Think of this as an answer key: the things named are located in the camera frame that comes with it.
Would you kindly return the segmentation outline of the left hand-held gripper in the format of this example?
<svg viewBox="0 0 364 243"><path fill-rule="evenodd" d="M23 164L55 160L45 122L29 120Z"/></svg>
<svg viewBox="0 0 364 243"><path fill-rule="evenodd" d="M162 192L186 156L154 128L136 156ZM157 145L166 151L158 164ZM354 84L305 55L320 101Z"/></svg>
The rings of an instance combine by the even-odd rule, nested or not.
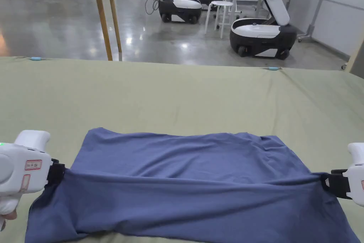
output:
<svg viewBox="0 0 364 243"><path fill-rule="evenodd" d="M50 133L24 130L14 143L0 143L0 214L15 211L21 196L58 184L66 167L46 152Z"/></svg>

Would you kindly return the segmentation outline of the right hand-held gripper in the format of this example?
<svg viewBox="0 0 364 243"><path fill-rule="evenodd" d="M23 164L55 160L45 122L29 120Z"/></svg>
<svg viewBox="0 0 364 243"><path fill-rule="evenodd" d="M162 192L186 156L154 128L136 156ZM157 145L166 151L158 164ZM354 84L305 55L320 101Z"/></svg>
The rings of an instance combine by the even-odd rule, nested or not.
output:
<svg viewBox="0 0 364 243"><path fill-rule="evenodd" d="M364 206L364 143L350 143L349 154L353 163L347 169L332 170L321 174L321 185L337 198L352 200Z"/></svg>

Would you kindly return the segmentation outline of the person's left hand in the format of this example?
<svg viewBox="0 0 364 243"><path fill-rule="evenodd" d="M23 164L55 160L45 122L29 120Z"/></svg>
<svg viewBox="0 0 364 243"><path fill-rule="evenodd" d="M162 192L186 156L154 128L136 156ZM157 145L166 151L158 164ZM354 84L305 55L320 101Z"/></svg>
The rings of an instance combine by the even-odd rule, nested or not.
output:
<svg viewBox="0 0 364 243"><path fill-rule="evenodd" d="M16 212L16 210L14 210L11 213L8 213L5 215L0 215L0 216L7 221L11 221L11 220L14 220L17 218L17 212Z"/></svg>

